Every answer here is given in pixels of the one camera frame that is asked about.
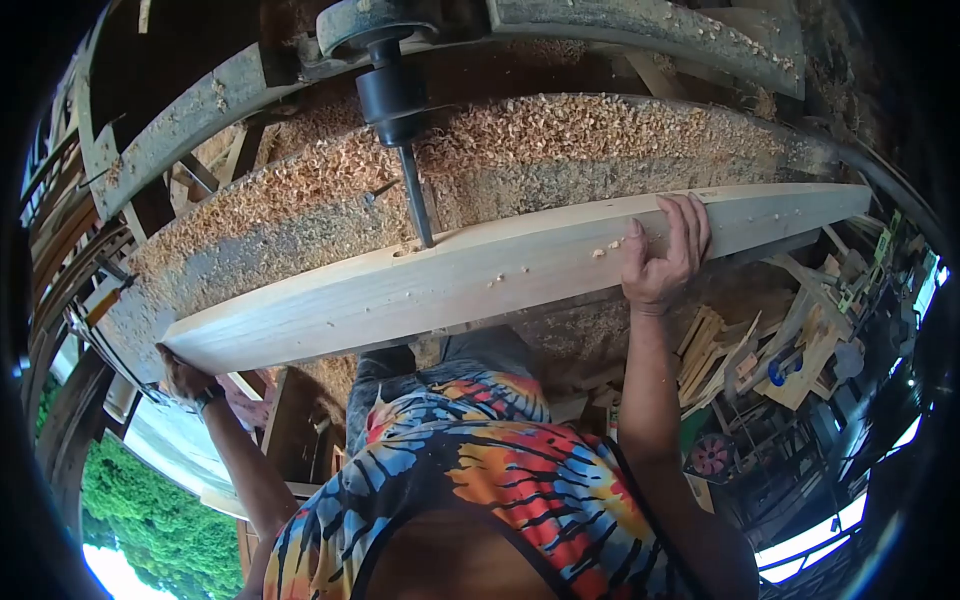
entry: man's left hand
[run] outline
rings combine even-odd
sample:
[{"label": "man's left hand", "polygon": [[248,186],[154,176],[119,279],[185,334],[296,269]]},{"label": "man's left hand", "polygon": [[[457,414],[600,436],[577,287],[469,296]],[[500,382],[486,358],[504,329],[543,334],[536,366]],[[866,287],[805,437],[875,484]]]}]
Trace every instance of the man's left hand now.
[{"label": "man's left hand", "polygon": [[156,344],[156,351],[166,367],[166,382],[170,394],[178,400],[190,401],[200,397],[204,390],[216,385],[213,375],[182,362],[176,354],[163,344]]}]

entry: fan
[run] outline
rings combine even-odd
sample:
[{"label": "fan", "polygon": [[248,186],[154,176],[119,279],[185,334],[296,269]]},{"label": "fan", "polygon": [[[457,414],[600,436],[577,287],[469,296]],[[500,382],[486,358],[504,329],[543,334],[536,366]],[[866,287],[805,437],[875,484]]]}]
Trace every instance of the fan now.
[{"label": "fan", "polygon": [[711,483],[725,484],[733,468],[733,438],[720,433],[709,433],[700,438],[686,456],[684,471]]}]

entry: finger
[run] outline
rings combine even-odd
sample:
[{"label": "finger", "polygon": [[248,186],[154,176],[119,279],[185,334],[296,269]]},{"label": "finger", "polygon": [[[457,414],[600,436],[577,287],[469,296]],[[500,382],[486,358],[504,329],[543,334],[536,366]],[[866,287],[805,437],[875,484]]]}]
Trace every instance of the finger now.
[{"label": "finger", "polygon": [[700,221],[697,220],[697,212],[693,209],[689,196],[684,195],[677,200],[677,204],[686,221],[686,244],[689,248],[690,264],[696,270],[700,267]]},{"label": "finger", "polygon": [[154,344],[154,348],[160,353],[160,359],[163,360],[163,364],[168,368],[173,369],[179,364],[177,362],[177,356],[168,347],[163,344]]},{"label": "finger", "polygon": [[630,220],[627,228],[627,237],[623,240],[623,269],[621,276],[624,281],[638,281],[643,276],[647,266],[647,250],[650,240],[643,224],[637,219]]},{"label": "finger", "polygon": [[677,203],[666,196],[657,196],[657,206],[666,213],[666,222],[670,225],[670,247],[667,248],[666,259],[674,265],[686,266],[689,246],[686,243],[684,214]]},{"label": "finger", "polygon": [[713,236],[710,231],[710,221],[707,217],[707,207],[704,206],[703,201],[697,198],[697,195],[693,192],[690,192],[690,203],[693,204],[693,210],[697,213],[697,221],[700,224],[700,240],[698,247],[698,255],[702,260],[706,259],[707,248],[710,247],[711,238]]}]

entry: hand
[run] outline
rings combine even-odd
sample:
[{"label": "hand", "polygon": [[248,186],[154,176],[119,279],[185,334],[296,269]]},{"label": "hand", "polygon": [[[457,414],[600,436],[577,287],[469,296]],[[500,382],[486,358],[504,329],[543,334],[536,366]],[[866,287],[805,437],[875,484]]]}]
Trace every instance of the hand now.
[{"label": "hand", "polygon": [[206,388],[216,385],[217,380],[213,375],[208,375],[196,367],[191,367],[182,362],[176,354],[163,344],[156,344],[156,351],[160,353],[163,366],[167,370],[166,382],[170,394],[177,399],[192,402]]},{"label": "hand", "polygon": [[666,312],[667,304],[700,270],[710,251],[707,209],[693,192],[658,195],[657,206],[670,224],[666,258],[647,257],[647,233],[640,221],[631,219],[621,273],[623,295],[631,310],[651,316]]}]

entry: clamp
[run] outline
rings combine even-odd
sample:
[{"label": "clamp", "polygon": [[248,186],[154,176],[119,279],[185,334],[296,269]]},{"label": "clamp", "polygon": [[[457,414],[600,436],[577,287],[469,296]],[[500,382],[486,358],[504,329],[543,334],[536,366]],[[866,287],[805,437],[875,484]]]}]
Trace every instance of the clamp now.
[{"label": "clamp", "polygon": [[102,254],[94,258],[94,261],[100,267],[101,271],[117,279],[120,282],[120,287],[110,290],[102,300],[97,302],[96,306],[90,309],[90,312],[84,317],[84,322],[87,327],[93,327],[103,319],[107,311],[120,301],[120,294],[136,281],[136,275],[125,273],[120,267],[114,265]]}]

